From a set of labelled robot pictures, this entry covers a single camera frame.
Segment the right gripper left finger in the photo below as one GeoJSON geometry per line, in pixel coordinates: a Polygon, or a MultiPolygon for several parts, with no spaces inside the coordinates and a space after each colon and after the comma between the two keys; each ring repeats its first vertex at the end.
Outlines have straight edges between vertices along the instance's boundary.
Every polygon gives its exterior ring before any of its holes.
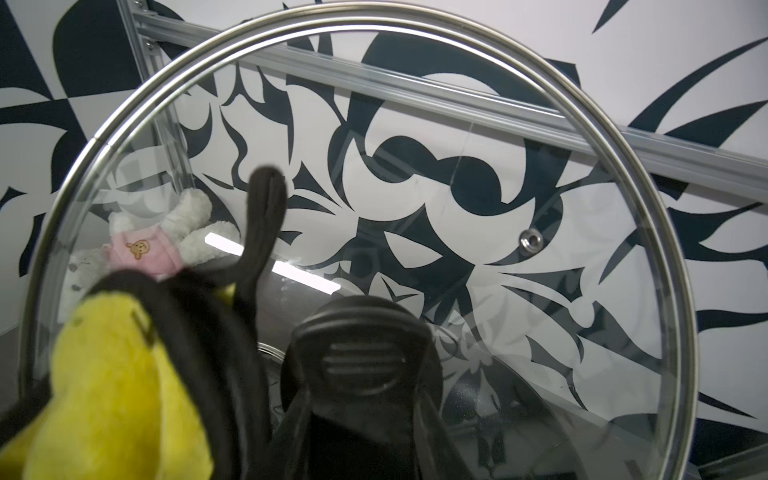
{"type": "Polygon", "coordinates": [[[269,444],[260,467],[260,479],[308,479],[312,403],[300,390],[269,444]]]}

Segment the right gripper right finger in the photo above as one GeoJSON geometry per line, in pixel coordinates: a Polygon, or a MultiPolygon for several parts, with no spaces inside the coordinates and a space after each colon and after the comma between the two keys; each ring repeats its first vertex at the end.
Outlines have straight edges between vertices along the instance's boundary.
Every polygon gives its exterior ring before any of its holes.
{"type": "Polygon", "coordinates": [[[437,408],[425,392],[416,396],[413,439],[421,479],[473,479],[449,438],[437,408]]]}

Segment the yellow cleaning cloth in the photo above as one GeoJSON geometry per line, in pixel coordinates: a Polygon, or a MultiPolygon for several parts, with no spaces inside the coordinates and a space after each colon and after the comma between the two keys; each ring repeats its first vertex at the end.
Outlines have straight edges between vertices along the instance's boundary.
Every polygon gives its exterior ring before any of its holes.
{"type": "Polygon", "coordinates": [[[260,167],[235,263],[98,281],[60,332],[46,379],[2,417],[2,477],[264,478],[272,430],[257,284],[286,204],[283,174],[260,167]]]}

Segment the small glass pan lid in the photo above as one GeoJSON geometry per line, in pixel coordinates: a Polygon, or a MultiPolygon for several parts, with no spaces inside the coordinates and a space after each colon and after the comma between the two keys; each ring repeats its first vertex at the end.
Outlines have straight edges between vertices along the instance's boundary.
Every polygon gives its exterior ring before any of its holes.
{"type": "Polygon", "coordinates": [[[682,252],[573,67],[382,2],[152,43],[43,231],[3,478],[685,476],[682,252]]]}

